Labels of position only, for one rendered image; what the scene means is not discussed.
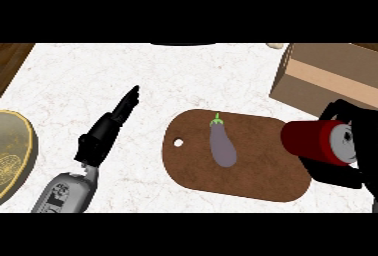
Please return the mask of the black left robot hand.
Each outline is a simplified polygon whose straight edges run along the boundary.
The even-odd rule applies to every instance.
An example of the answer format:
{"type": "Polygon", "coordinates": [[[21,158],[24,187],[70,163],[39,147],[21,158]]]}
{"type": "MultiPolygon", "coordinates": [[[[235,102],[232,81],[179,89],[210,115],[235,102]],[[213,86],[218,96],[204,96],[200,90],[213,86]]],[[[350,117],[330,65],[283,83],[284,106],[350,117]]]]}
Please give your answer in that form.
{"type": "Polygon", "coordinates": [[[127,92],[113,112],[107,112],[79,138],[74,159],[83,166],[99,167],[111,151],[120,129],[139,104],[139,86],[127,92]]]}

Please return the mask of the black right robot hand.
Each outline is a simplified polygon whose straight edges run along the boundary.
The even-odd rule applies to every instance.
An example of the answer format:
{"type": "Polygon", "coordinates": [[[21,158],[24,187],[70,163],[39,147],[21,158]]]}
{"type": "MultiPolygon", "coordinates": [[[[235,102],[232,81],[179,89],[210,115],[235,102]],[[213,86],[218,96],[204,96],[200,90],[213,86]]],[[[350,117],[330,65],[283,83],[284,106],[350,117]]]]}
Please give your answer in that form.
{"type": "Polygon", "coordinates": [[[378,110],[358,107],[346,100],[331,102],[319,117],[352,124],[358,167],[337,166],[300,157],[312,178],[322,183],[361,189],[367,187],[373,196],[373,212],[378,213],[378,110]]]}

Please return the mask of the red can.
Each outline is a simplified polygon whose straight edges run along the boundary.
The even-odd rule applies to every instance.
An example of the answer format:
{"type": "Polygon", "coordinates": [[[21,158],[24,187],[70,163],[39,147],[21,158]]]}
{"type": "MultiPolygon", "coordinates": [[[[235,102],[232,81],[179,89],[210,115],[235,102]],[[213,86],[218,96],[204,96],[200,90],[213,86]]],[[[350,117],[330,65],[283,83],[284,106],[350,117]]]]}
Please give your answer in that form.
{"type": "Polygon", "coordinates": [[[358,161],[352,126],[339,120],[288,122],[281,141],[287,151],[306,159],[339,166],[358,161]]]}

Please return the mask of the brown cardboard box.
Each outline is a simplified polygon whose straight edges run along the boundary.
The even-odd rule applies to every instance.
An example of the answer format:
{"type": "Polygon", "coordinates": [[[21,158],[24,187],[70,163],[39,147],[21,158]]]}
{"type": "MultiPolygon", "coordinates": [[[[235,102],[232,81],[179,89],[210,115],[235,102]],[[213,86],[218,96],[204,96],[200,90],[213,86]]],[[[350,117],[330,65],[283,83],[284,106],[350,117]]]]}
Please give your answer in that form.
{"type": "Polygon", "coordinates": [[[378,43],[291,43],[271,97],[316,117],[339,99],[378,110],[378,43]]]}

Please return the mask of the brown wooden cutting board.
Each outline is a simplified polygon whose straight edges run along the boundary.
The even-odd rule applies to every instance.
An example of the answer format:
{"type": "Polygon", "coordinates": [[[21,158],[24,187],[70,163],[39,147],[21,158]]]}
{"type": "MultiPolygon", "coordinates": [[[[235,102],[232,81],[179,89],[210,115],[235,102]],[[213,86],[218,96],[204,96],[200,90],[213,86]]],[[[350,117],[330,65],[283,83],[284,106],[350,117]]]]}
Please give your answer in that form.
{"type": "Polygon", "coordinates": [[[262,116],[194,109],[173,119],[163,142],[163,162],[184,187],[274,202],[297,200],[312,177],[281,142],[285,122],[262,116]],[[225,122],[238,160],[225,168],[210,150],[210,122],[225,122]]]}

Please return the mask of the round golden plate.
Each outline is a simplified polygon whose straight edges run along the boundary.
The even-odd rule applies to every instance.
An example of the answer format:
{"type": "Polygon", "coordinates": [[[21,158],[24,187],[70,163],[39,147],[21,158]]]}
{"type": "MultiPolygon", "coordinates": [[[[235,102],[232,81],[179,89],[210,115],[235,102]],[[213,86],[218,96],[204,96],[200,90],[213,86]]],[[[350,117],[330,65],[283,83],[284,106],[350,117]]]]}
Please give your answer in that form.
{"type": "Polygon", "coordinates": [[[0,205],[24,185],[39,155],[39,137],[30,120],[0,110],[0,205]]]}

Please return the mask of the purple eggplant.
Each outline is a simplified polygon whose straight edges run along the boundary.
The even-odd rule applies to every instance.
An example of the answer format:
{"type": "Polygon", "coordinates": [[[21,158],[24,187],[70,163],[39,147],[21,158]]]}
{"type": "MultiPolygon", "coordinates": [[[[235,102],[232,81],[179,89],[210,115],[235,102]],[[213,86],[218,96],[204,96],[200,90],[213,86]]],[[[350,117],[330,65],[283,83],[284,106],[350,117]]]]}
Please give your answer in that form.
{"type": "Polygon", "coordinates": [[[232,167],[238,158],[237,149],[228,137],[221,114],[216,114],[210,122],[210,149],[216,163],[225,168],[232,167]]]}

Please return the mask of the brown wooden panel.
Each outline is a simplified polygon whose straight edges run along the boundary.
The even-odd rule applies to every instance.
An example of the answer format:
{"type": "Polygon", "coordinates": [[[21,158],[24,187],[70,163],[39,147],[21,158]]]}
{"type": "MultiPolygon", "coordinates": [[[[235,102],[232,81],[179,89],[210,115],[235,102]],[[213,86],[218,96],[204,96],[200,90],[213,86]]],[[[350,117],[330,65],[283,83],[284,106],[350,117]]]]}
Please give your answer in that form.
{"type": "Polygon", "coordinates": [[[29,57],[34,43],[0,43],[0,96],[29,57]]]}

